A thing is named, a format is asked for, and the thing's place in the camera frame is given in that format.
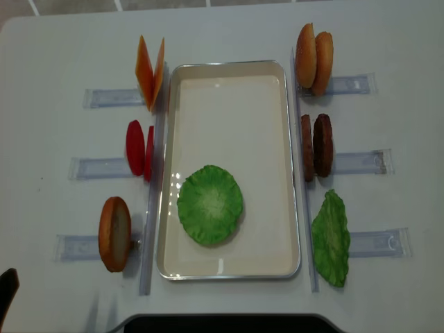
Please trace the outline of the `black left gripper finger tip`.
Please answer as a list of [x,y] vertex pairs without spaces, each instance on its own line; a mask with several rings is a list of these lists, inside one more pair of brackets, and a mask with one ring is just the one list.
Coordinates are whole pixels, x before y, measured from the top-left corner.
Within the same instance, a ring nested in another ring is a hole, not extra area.
[[0,278],[0,327],[3,327],[10,305],[19,288],[19,278],[15,268],[9,268]]

